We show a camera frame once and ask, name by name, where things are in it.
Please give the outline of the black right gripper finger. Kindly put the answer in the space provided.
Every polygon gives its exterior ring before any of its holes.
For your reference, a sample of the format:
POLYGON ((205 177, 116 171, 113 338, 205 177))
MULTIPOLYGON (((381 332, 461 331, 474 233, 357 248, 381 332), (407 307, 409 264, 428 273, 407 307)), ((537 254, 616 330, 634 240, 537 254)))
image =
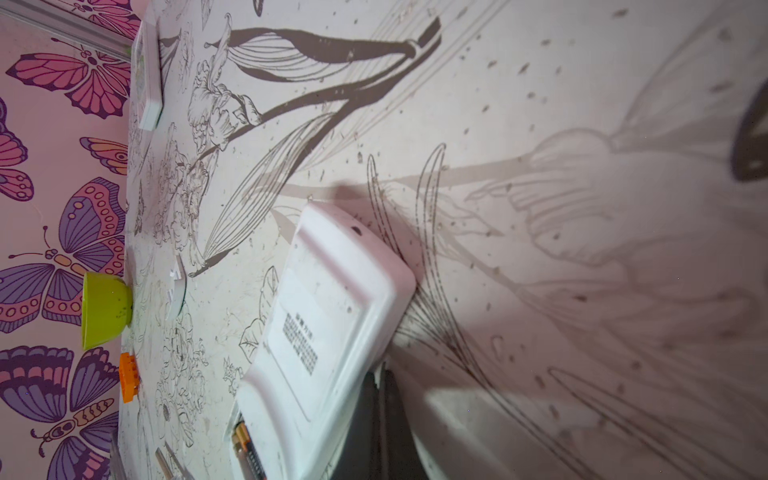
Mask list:
POLYGON ((334 479, 426 479, 394 373, 366 374, 334 479))

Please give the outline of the large white remote control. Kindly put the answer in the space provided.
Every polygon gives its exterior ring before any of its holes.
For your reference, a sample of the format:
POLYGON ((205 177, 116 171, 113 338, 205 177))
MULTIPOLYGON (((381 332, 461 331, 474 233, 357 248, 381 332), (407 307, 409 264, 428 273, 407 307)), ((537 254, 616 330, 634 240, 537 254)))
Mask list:
POLYGON ((416 279, 368 228, 322 202, 302 210, 278 279, 233 414, 243 420, 267 478, 318 479, 416 279))

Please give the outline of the white battery cover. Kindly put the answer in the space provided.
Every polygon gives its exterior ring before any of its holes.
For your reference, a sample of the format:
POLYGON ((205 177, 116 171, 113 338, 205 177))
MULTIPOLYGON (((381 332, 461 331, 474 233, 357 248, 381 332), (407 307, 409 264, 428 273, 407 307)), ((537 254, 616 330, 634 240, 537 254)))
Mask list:
POLYGON ((187 290, 187 275, 180 255, 175 257, 169 278, 167 320, 172 321, 181 313, 187 290))

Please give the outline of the clear handle screwdriver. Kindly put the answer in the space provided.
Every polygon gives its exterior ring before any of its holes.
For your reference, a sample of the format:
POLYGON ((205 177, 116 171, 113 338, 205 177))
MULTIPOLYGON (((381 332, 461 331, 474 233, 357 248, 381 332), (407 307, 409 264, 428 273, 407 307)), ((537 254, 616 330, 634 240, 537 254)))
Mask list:
POLYGON ((193 480, 193 475, 181 464, 168 444, 155 450, 155 458, 166 480, 193 480))

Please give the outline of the small white remote control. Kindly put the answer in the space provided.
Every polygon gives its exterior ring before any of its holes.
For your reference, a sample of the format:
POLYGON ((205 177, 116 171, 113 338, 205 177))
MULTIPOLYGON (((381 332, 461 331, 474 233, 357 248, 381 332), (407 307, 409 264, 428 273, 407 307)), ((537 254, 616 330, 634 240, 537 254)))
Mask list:
POLYGON ((135 126, 151 132, 163 109, 157 15, 150 1, 131 47, 130 113, 135 126))

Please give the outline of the black gold AAA battery upper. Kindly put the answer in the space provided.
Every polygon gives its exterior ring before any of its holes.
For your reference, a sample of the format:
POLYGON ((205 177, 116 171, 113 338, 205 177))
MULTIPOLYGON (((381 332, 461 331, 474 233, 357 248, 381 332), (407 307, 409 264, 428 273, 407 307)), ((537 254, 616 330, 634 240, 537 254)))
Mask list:
POLYGON ((233 442, 236 454, 244 461, 244 471, 248 479, 266 480, 267 475, 258 458, 244 421, 235 424, 233 442))

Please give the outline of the orange lego brick on table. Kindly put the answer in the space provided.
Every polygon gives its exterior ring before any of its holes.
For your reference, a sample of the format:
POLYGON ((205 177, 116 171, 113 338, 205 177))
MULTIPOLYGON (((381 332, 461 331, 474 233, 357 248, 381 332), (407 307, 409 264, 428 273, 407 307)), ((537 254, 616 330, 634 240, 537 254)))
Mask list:
POLYGON ((119 381, 123 403, 132 402, 139 393, 140 375, 135 356, 128 352, 123 352, 120 355, 119 381))

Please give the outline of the green plastic bowl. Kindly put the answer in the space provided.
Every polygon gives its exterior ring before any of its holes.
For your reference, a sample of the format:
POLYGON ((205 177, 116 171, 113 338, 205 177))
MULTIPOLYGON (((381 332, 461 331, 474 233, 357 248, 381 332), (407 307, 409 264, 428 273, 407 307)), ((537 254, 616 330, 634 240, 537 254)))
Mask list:
POLYGON ((121 277, 87 272, 82 296, 82 349, 90 350, 117 339, 130 323, 132 313, 132 291, 121 277))

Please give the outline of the aluminium frame post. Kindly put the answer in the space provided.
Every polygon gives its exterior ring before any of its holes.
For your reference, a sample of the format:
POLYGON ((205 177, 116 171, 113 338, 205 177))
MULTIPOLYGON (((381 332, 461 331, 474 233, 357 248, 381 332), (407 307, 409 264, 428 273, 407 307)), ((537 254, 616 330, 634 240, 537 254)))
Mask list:
POLYGON ((132 40, 47 2, 2 0, 1 13, 119 60, 131 59, 132 40))

